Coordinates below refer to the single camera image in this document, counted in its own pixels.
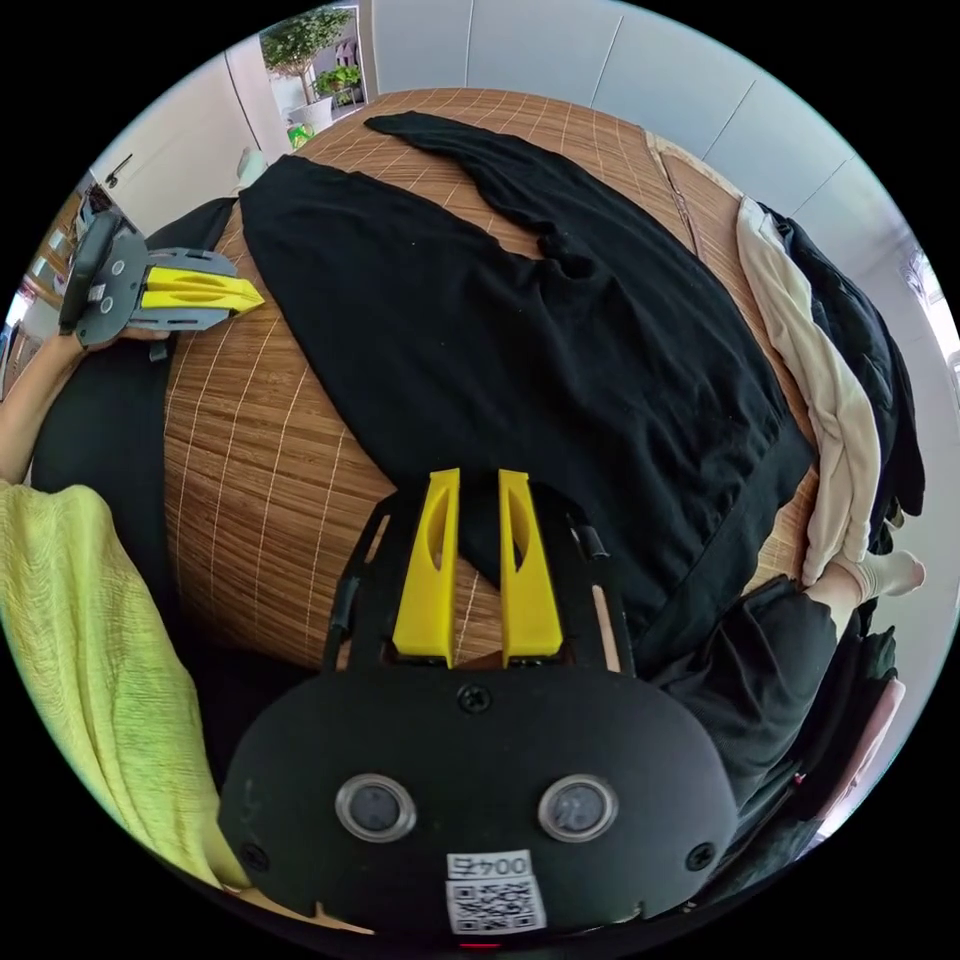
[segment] qr code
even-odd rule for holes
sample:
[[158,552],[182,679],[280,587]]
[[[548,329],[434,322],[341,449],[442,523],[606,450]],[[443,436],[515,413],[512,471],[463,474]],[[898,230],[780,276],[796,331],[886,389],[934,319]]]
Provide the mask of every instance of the qr code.
[[534,877],[447,883],[454,933],[522,933],[546,926]]

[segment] tree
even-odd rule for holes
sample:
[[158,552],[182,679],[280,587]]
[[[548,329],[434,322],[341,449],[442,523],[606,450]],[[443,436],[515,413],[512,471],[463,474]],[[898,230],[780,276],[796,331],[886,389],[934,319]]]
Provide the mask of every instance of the tree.
[[309,10],[290,17],[260,34],[263,62],[268,70],[298,77],[307,103],[314,100],[307,73],[317,54],[331,46],[350,22],[348,10]]

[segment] printed label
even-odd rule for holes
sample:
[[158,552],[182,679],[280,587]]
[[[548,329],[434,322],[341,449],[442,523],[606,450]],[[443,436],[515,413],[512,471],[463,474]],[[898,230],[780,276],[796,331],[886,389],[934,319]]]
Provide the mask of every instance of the printed label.
[[529,850],[448,854],[447,875],[454,933],[525,933],[546,927]]

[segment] bamboo mat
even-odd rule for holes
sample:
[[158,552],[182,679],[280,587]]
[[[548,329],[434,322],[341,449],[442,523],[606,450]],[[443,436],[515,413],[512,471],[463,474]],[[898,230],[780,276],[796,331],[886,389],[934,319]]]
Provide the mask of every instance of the bamboo mat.
[[[433,200],[529,257],[540,256],[534,239],[494,213],[454,163],[363,126],[369,116],[404,110],[523,137],[643,206],[727,286],[812,438],[797,385],[770,347],[740,269],[736,202],[709,177],[676,156],[669,165],[658,162],[644,131],[615,117],[497,90],[390,94],[300,151]],[[176,576],[191,612],[216,623],[232,642],[316,665],[337,578],[374,504],[392,488],[338,416],[260,280],[243,241],[239,204],[218,249],[266,303],[182,337],[177,349],[164,431]],[[318,309],[322,298],[318,277]],[[798,575],[815,493],[811,471],[780,511],[751,587],[781,573]],[[462,559],[457,594],[458,662],[499,648],[498,595]]]

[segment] wrist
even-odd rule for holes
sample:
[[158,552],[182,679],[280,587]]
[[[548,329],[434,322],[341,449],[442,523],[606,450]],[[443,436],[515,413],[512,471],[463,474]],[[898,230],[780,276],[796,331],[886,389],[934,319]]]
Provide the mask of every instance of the wrist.
[[66,367],[80,361],[84,354],[83,344],[76,334],[54,334],[44,346]]

